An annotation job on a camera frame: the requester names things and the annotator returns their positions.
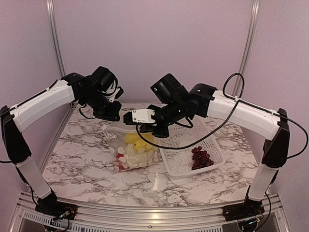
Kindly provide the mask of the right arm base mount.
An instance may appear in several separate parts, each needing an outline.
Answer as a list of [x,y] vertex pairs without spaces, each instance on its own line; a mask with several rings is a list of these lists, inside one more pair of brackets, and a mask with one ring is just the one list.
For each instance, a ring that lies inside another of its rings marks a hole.
[[243,203],[226,205],[223,207],[223,216],[226,221],[240,220],[261,215],[265,212],[262,201],[253,201],[246,198]]

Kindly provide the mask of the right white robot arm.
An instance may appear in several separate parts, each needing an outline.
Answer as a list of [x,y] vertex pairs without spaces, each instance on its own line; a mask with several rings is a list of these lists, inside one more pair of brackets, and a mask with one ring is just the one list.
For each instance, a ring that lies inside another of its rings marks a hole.
[[167,138],[170,125],[183,118],[200,116],[222,119],[223,125],[231,122],[264,137],[264,154],[248,188],[247,200],[239,206],[243,216],[250,216],[257,210],[258,202],[262,200],[276,173],[290,159],[288,123],[299,124],[289,119],[284,109],[268,110],[203,83],[187,91],[170,73],[153,84],[151,90],[165,106],[150,105],[142,111],[143,119],[135,120],[142,123],[136,128],[138,134],[151,132],[155,137]]

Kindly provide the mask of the yellow corn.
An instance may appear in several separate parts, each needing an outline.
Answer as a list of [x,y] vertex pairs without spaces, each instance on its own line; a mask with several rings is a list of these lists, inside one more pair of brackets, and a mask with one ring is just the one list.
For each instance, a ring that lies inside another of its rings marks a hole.
[[152,146],[142,140],[138,140],[133,143],[133,148],[138,154],[141,154],[150,151]]
[[[141,135],[144,139],[148,141],[153,140],[153,136],[151,135],[151,133],[142,133]],[[143,139],[141,139],[141,137],[137,133],[127,133],[125,135],[125,142],[127,144],[140,145],[140,146],[144,146],[145,144],[147,144]]]

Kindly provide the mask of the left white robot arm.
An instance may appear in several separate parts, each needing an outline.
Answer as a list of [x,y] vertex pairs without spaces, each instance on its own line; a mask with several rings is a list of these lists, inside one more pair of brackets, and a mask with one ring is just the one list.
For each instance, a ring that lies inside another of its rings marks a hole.
[[118,79],[107,68],[99,66],[91,75],[70,73],[56,80],[50,87],[12,107],[0,110],[1,135],[10,162],[42,199],[42,207],[51,215],[61,211],[61,204],[42,176],[23,132],[34,122],[53,110],[77,102],[82,107],[93,109],[93,118],[119,121],[121,103],[118,98],[124,93]]

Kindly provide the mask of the clear dotted zip bag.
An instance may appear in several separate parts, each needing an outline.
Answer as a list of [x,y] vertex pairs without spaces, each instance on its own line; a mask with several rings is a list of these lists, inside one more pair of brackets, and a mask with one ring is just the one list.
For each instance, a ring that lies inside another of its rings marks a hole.
[[160,161],[158,148],[143,141],[135,130],[103,126],[116,172],[146,168]]

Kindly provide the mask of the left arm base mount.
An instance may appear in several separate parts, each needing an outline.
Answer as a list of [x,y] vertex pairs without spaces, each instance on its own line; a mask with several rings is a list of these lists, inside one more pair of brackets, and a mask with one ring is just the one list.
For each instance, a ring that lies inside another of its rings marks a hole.
[[76,216],[77,206],[71,203],[60,202],[55,192],[51,190],[45,198],[37,198],[35,210],[37,212],[47,214],[56,219],[68,218],[74,220]]

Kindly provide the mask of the white plastic basket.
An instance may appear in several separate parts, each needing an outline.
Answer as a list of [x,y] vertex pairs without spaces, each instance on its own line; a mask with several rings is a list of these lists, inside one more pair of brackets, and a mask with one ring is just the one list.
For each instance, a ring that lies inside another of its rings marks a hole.
[[[207,118],[195,117],[191,129],[173,124],[169,127],[169,137],[159,139],[158,144],[165,147],[183,147],[191,144],[212,131]],[[170,177],[182,179],[196,174],[210,172],[225,163],[214,136],[198,144],[181,150],[160,149],[161,156]]]

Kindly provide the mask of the white cauliflower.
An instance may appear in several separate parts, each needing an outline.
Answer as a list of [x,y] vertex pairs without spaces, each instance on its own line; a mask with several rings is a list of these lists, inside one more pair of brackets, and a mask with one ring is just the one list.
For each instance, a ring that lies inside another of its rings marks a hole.
[[124,157],[126,158],[126,164],[130,169],[148,167],[159,161],[158,151],[152,149],[148,152],[138,154],[134,149],[127,148]]

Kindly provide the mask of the purple grape bunch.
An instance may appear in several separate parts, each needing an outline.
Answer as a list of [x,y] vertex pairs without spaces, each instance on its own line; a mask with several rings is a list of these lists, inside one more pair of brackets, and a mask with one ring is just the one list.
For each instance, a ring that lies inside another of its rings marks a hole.
[[192,152],[192,170],[197,170],[205,167],[210,167],[214,164],[211,160],[210,154],[206,150],[202,150],[201,146],[195,147]]

